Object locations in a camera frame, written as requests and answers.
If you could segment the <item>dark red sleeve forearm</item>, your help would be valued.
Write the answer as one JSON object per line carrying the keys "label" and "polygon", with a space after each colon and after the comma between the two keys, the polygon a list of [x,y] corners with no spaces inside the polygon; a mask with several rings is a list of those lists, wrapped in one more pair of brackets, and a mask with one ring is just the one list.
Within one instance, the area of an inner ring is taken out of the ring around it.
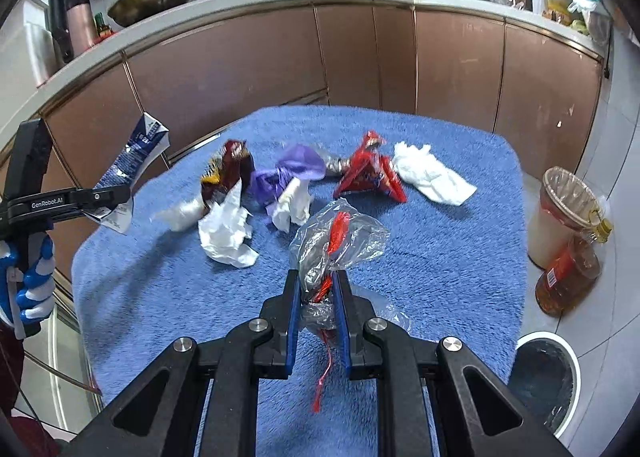
{"label": "dark red sleeve forearm", "polygon": [[1,324],[0,344],[0,407],[9,417],[20,393],[25,351],[23,342],[4,324]]}

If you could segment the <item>blue white gloved left hand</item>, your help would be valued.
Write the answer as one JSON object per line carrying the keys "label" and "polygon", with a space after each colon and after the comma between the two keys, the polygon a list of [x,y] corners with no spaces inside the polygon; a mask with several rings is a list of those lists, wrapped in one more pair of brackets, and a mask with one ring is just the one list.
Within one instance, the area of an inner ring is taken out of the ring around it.
{"label": "blue white gloved left hand", "polygon": [[14,328],[12,302],[17,305],[25,327],[38,326],[54,307],[53,240],[46,233],[35,233],[29,236],[28,247],[36,251],[37,256],[22,272],[17,267],[20,259],[17,247],[1,241],[1,321],[10,329]]}

